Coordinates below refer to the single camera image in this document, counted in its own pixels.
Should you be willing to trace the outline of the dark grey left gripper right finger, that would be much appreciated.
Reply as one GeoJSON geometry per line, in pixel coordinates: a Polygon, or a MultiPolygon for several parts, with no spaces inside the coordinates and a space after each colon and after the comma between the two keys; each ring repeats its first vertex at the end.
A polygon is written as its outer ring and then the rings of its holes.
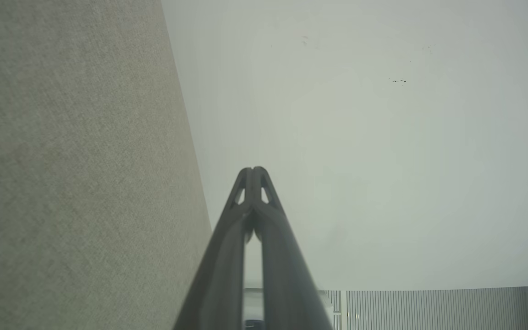
{"type": "Polygon", "coordinates": [[[333,330],[270,174],[253,169],[266,330],[333,330]]]}

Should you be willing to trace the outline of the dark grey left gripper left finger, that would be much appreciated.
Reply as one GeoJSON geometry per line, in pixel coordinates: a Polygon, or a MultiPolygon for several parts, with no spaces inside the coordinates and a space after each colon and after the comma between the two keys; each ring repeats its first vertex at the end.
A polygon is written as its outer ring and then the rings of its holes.
{"type": "Polygon", "coordinates": [[[253,232],[252,169],[241,169],[173,330],[244,330],[245,247],[253,232]]]}

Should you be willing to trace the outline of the white ribbed panel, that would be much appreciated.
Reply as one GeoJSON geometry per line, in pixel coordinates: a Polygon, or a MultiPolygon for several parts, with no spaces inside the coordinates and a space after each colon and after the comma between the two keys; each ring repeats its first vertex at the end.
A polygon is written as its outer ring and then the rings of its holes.
{"type": "Polygon", "coordinates": [[[335,330],[528,330],[528,287],[323,291],[335,330]]]}

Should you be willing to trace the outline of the grey fabric sofa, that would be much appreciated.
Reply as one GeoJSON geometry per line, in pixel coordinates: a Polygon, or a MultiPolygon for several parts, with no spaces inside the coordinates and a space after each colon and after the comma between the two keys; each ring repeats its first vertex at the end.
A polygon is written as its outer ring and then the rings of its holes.
{"type": "Polygon", "coordinates": [[[0,0],[0,330],[172,330],[209,237],[160,0],[0,0]]]}

